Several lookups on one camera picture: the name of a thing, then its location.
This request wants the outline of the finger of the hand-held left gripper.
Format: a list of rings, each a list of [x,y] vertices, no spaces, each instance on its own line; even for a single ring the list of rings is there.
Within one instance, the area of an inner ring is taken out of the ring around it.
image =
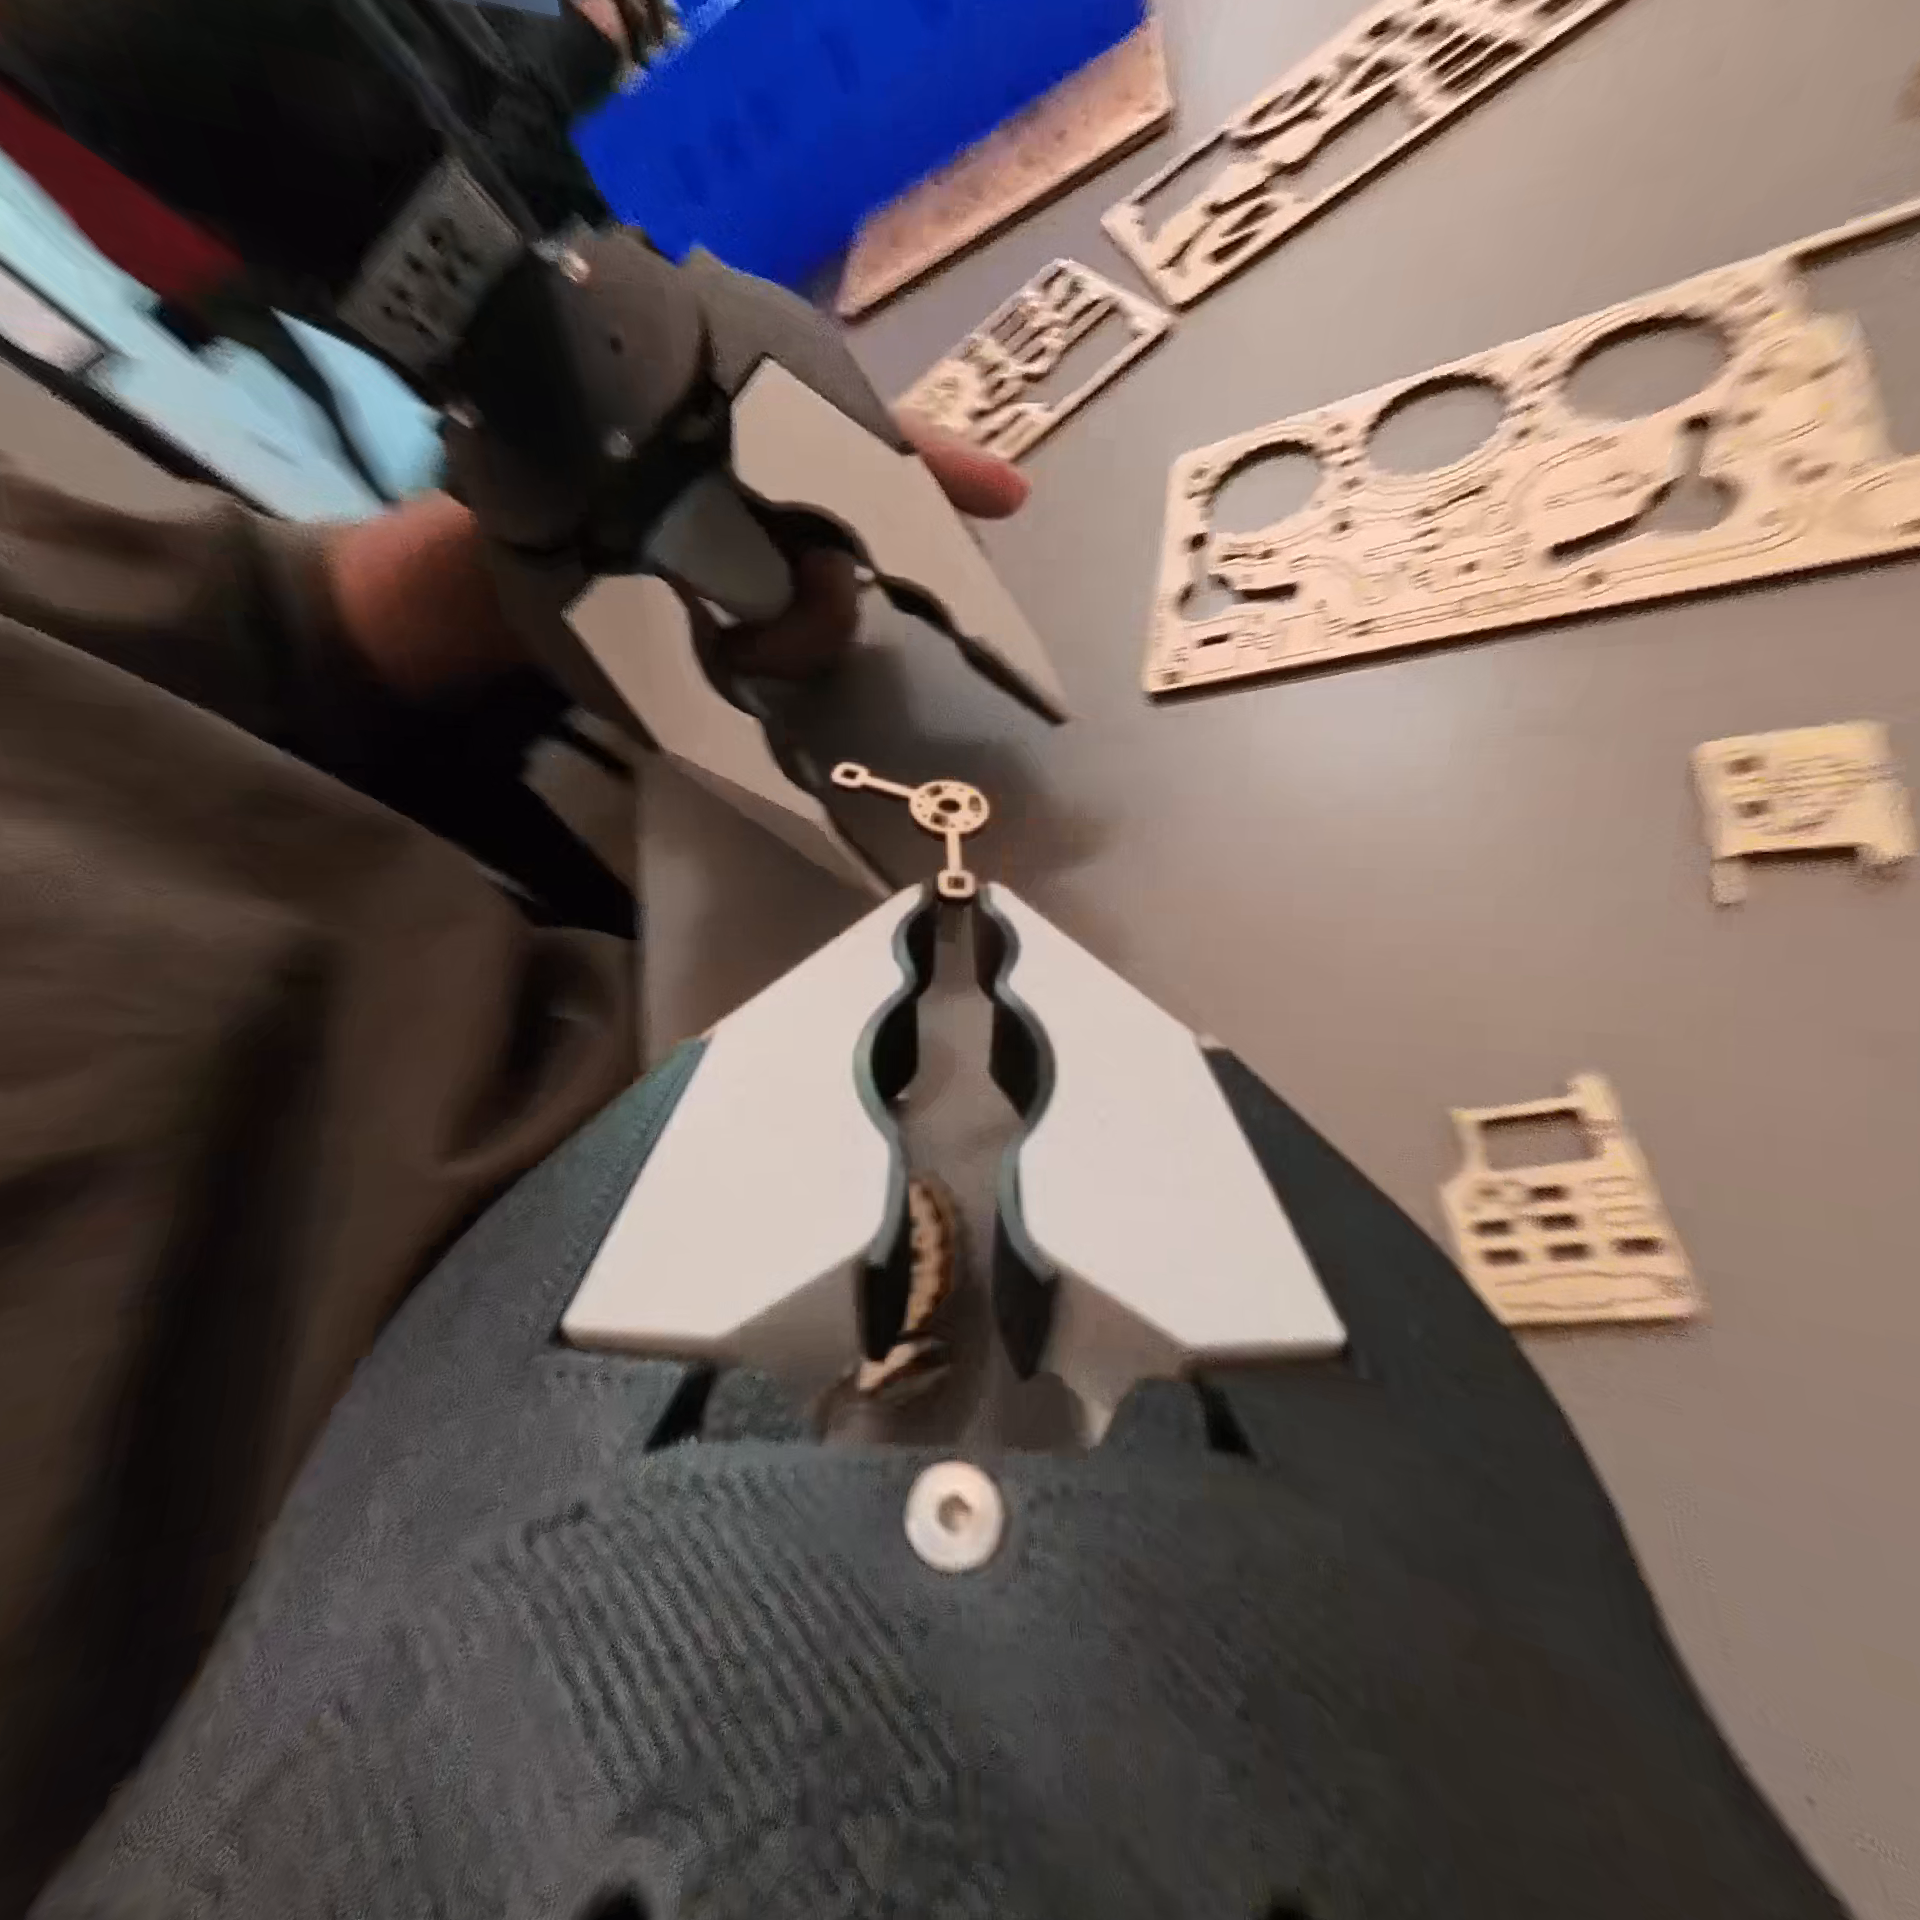
[[[695,646],[692,612],[656,574],[595,583],[564,612],[616,708],[675,776],[865,900],[890,883],[782,761],[764,719],[740,708]]]
[[[1046,722],[1069,722],[1054,659],[919,450],[889,446],[767,358],[733,401],[733,481],[776,534],[839,544],[982,681]]]

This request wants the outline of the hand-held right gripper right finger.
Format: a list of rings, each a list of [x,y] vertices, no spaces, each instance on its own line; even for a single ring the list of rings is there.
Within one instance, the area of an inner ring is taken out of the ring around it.
[[[1331,1358],[1347,1326],[1213,1048],[993,883],[976,900],[996,1176],[993,1312],[1020,1377]]]

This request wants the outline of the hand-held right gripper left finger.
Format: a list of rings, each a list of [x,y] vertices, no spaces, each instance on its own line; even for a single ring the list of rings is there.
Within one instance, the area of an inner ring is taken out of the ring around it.
[[[611,1236],[562,1312],[573,1348],[839,1377],[912,1307],[902,1091],[935,967],[902,890],[692,1045]]]

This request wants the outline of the wooden hub piece with arms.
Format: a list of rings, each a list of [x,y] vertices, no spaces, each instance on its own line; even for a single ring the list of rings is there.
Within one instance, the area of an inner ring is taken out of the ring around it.
[[[890,781],[862,761],[839,761],[831,771],[832,789],[873,794],[902,805],[912,823],[941,844],[935,892],[946,904],[972,904],[981,879],[968,861],[968,844],[991,826],[993,805],[968,781],[935,777],[922,783]]]

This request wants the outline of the person's left forearm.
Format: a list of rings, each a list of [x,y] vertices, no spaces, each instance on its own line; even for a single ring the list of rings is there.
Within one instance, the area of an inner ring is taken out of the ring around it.
[[[328,574],[332,531],[211,488],[110,506],[2,461],[2,621],[258,740],[315,744],[371,695]]]

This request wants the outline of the person's left hand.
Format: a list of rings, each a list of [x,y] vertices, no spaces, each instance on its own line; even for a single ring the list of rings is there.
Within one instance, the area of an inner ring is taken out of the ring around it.
[[[407,703],[540,667],[503,612],[477,520],[446,493],[332,531],[324,570],[349,650]],[[748,681],[813,681],[848,653],[858,602],[848,555],[804,551],[791,608],[764,624],[721,629],[720,650]]]

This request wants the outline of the small wooden puzzle sheet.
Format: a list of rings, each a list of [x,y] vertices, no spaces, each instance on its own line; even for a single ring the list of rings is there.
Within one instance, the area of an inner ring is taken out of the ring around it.
[[[1169,335],[1165,307],[1059,257],[949,346],[897,408],[1020,464]]]

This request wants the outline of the light blue object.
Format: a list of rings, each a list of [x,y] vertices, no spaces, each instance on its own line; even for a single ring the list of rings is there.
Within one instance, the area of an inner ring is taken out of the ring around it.
[[[2,158],[2,367],[89,413],[155,464],[222,485],[282,520],[354,520],[440,476],[431,408],[368,354],[301,319],[266,351],[188,343],[160,299],[114,265]]]

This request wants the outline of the blue plastic box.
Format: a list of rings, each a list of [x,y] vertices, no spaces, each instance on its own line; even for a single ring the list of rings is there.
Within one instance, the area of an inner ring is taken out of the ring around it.
[[[678,3],[573,140],[615,218],[804,286],[865,217],[1118,50],[1145,3]]]

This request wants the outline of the brown wooden board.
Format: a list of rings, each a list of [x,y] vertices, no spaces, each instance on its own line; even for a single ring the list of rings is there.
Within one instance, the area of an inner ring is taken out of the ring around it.
[[[862,319],[1085,179],[1163,139],[1173,76],[1159,11],[982,140],[876,208],[857,233],[832,312]]]

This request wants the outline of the person's olive clothing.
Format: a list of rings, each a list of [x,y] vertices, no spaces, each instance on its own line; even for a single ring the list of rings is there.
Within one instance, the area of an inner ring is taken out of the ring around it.
[[[445,1249],[632,1064],[632,958],[439,836],[564,695],[237,719],[2,624],[2,1918],[204,1669]]]

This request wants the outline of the red object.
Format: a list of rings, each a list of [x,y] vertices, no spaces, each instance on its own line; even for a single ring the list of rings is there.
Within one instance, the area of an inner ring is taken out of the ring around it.
[[[96,251],[160,301],[192,303],[242,280],[231,248],[64,136],[13,83],[2,83],[2,158]]]

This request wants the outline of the long wooden puzzle sheet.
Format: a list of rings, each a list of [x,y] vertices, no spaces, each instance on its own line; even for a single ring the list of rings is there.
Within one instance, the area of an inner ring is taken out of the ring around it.
[[[1354,198],[1616,3],[1374,3],[1102,226],[1188,312]]]

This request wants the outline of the large three-hole wooden puzzle sheet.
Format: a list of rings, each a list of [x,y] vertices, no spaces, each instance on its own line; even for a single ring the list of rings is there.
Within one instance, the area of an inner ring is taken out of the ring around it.
[[[1895,203],[1183,454],[1143,695],[1915,559],[1917,454],[1808,292],[1915,233]]]

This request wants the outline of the small notched wooden puzzle piece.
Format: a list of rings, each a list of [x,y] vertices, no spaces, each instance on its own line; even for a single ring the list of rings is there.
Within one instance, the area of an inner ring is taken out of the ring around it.
[[[1715,904],[1741,904],[1749,865],[1852,855],[1884,877],[1917,858],[1917,821],[1884,722],[1715,740],[1692,750]]]

